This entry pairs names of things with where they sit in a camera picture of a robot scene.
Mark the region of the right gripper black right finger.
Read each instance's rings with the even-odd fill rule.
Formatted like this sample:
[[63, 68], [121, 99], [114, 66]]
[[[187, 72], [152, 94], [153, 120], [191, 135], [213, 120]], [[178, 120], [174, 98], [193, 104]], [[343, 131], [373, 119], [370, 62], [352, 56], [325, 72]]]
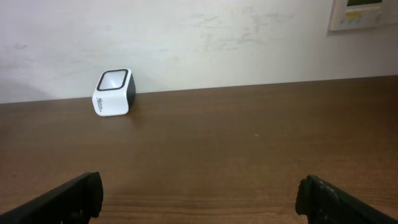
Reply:
[[397, 224], [397, 220], [315, 176], [300, 181], [295, 211], [308, 224]]

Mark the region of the white wall control panel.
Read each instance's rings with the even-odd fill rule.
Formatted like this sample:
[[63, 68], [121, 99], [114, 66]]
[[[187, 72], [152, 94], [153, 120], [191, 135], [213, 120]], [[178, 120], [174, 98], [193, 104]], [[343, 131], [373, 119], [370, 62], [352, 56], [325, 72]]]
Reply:
[[353, 30], [397, 23], [397, 0], [334, 0], [328, 30]]

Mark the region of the white barcode scanner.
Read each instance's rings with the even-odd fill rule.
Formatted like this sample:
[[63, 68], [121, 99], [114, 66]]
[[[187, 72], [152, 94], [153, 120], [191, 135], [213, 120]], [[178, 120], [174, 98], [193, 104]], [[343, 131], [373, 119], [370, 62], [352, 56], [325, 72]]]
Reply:
[[127, 114], [136, 95], [130, 69], [120, 68], [103, 72], [92, 96], [94, 110], [99, 116]]

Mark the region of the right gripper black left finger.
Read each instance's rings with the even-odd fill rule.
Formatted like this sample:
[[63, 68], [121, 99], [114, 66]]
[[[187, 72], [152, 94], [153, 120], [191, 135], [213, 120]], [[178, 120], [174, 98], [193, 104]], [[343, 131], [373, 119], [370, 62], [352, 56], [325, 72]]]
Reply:
[[86, 172], [1, 215], [1, 223], [89, 223], [99, 217], [103, 184], [99, 172]]

